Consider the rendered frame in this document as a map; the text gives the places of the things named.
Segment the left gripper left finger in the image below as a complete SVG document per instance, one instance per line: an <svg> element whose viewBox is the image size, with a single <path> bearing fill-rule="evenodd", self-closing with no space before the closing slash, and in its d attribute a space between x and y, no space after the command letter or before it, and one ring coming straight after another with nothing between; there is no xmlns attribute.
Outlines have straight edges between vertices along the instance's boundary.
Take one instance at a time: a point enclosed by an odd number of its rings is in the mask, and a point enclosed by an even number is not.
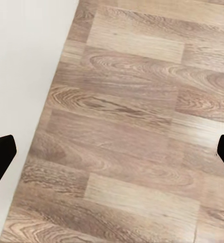
<svg viewBox="0 0 224 243"><path fill-rule="evenodd" d="M12 135L0 138L0 180L17 154L16 143Z"/></svg>

